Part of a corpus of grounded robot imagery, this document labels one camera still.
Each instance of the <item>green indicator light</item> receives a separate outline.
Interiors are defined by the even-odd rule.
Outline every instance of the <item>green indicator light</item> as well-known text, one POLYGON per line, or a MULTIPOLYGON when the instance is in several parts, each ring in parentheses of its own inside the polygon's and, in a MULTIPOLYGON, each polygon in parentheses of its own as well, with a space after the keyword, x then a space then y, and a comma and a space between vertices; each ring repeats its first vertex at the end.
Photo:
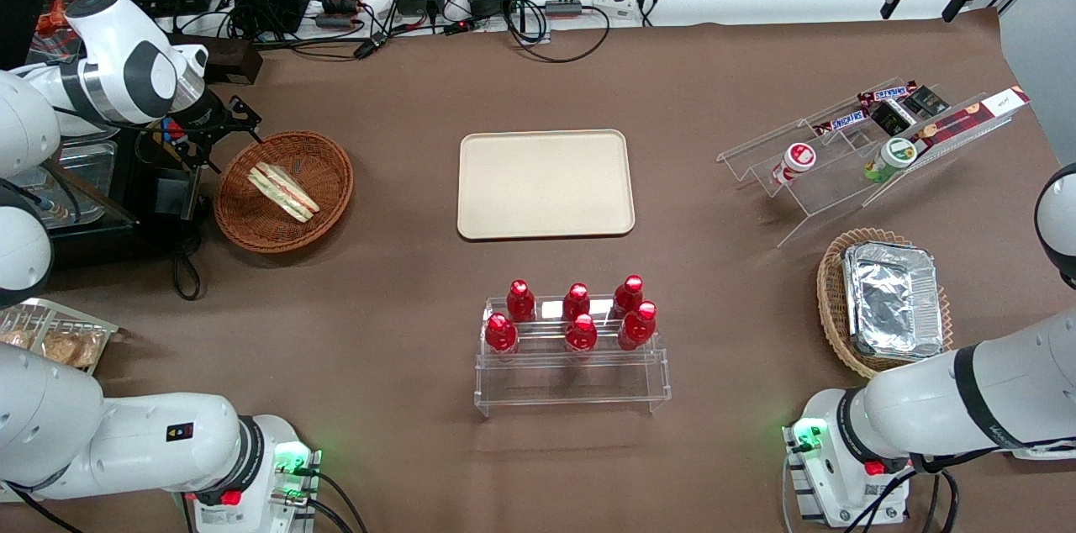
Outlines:
POLYGON ((299 441, 282 443, 277 446, 273 453, 273 463, 277 467, 287 472, 306 466, 308 461, 310 461, 310 449, 299 441))
POLYGON ((792 425, 792 434, 801 445, 810 445, 815 449, 822 446, 822 435, 825 434, 825 420, 804 418, 792 425))

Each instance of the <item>wicker basket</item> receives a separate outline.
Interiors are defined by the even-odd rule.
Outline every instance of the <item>wicker basket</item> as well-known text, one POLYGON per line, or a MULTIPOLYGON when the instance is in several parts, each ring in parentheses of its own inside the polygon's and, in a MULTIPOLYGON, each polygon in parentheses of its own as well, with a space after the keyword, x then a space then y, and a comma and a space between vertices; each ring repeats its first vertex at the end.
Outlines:
MULTIPOLYGON (((856 243, 882 241, 911 246, 904 237, 878 228, 856 228, 837 237, 822 256, 818 267, 818 312, 822 315, 825 339, 830 340, 834 352, 856 374, 872 379, 877 373, 907 365, 906 361, 864 356, 852 348, 848 333, 848 299, 845 292, 845 269, 840 254, 856 243)), ((952 319, 949 317, 949 300, 938 286, 938 308, 942 310, 942 333, 944 350, 952 349, 952 319)))
POLYGON ((231 242, 255 253, 283 253, 309 246, 340 219, 355 183, 348 153, 312 131, 288 131, 246 146, 221 178, 213 214, 231 242), (281 166, 318 204, 306 223, 266 198, 246 173, 260 162, 281 166))

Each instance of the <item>beige tray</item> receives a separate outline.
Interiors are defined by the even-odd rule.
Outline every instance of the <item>beige tray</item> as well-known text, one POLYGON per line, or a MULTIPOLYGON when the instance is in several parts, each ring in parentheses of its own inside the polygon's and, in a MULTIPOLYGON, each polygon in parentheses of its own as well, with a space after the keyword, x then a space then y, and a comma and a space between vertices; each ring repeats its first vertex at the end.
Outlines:
POLYGON ((623 235, 635 226, 615 129, 472 134, 459 143, 456 227, 468 239, 623 235))

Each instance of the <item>label sticker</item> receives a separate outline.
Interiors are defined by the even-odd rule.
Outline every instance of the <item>label sticker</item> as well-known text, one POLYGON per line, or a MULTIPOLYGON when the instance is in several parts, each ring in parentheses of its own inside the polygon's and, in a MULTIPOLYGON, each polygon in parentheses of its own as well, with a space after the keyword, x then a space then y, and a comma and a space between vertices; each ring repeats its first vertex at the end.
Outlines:
POLYGON ((186 440, 195 435, 195 423, 187 422, 185 424, 172 424, 168 426, 165 432, 165 443, 171 443, 173 440, 186 440))

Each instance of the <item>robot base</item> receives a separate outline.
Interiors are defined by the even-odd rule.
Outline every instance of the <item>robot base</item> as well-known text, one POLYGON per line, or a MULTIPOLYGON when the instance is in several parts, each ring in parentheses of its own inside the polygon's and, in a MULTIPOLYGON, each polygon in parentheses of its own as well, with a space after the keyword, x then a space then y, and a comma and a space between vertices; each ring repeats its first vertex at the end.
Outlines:
MULTIPOLYGON (((791 429, 784 429, 787 450, 799 445, 806 435, 816 445, 812 451, 790 455, 793 464, 793 481, 797 482, 796 496, 799 499, 801 515, 816 520, 819 515, 832 528, 845 529, 878 497, 896 475, 867 475, 852 453, 845 447, 837 429, 837 407, 843 390, 824 390, 807 402, 804 415, 791 429), (797 458, 802 460, 807 489, 798 487, 795 471, 797 458)), ((878 507, 875 524, 896 524, 904 521, 908 483, 893 490, 878 507)))
POLYGON ((194 502, 195 527, 199 533, 288 533, 297 514, 306 511, 270 502, 270 495, 273 490, 302 490, 302 477, 282 474, 278 467, 311 466, 310 448, 299 441, 295 430, 284 419, 255 416, 254 422, 265 438, 258 473, 237 505, 207 506, 194 502))

